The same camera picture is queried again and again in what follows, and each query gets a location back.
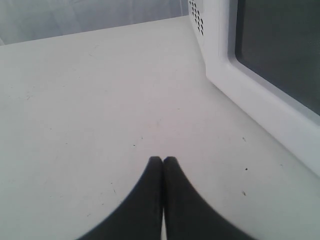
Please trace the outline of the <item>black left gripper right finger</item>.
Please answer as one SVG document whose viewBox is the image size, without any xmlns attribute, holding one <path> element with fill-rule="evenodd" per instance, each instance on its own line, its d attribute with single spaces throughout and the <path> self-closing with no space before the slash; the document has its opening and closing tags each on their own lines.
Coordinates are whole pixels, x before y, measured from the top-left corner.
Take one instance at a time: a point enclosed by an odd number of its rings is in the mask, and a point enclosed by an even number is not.
<svg viewBox="0 0 320 240">
<path fill-rule="evenodd" d="M 251 240 L 223 218 L 192 186 L 178 160 L 163 161 L 164 219 L 168 240 Z"/>
</svg>

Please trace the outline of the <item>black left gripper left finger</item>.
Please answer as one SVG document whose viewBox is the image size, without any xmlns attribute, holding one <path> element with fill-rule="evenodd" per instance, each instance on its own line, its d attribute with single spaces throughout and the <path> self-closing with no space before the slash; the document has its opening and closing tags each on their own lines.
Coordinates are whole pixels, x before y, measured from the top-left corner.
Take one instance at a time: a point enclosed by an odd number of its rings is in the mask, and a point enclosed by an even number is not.
<svg viewBox="0 0 320 240">
<path fill-rule="evenodd" d="M 124 201 L 81 240 L 160 240 L 163 221 L 163 162 L 152 156 Z"/>
</svg>

